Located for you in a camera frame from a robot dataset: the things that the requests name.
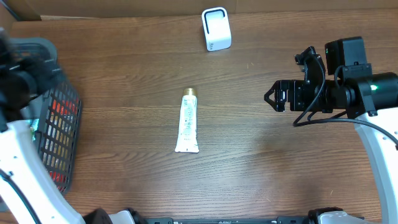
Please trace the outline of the orange spaghetti packet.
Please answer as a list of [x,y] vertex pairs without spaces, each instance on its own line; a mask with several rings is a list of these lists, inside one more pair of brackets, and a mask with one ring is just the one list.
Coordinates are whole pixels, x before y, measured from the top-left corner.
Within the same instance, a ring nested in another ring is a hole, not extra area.
[[50,178],[62,194],[70,190],[75,164],[78,110],[71,101],[52,99],[39,146]]

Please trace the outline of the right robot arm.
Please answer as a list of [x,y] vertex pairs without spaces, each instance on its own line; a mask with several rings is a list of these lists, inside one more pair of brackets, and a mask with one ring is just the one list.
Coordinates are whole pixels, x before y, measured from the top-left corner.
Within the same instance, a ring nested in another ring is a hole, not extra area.
[[381,204],[382,222],[397,223],[397,75],[364,74],[328,80],[307,72],[303,80],[278,80],[264,95],[277,112],[290,103],[293,126],[352,123],[367,152]]

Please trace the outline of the teal snack packet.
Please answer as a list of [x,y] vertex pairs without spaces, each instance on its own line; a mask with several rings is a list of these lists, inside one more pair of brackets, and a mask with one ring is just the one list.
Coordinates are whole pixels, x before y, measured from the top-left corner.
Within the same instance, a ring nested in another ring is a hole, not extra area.
[[35,139],[36,139],[35,132],[38,130],[39,119],[30,119],[30,120],[27,120],[27,123],[30,127],[30,133],[32,136],[32,140],[35,141]]

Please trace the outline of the white tube gold cap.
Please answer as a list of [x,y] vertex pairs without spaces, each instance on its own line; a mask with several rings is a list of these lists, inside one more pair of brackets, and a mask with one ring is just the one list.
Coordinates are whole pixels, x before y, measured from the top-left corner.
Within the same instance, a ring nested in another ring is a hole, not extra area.
[[183,91],[175,152],[198,153],[197,92],[194,88]]

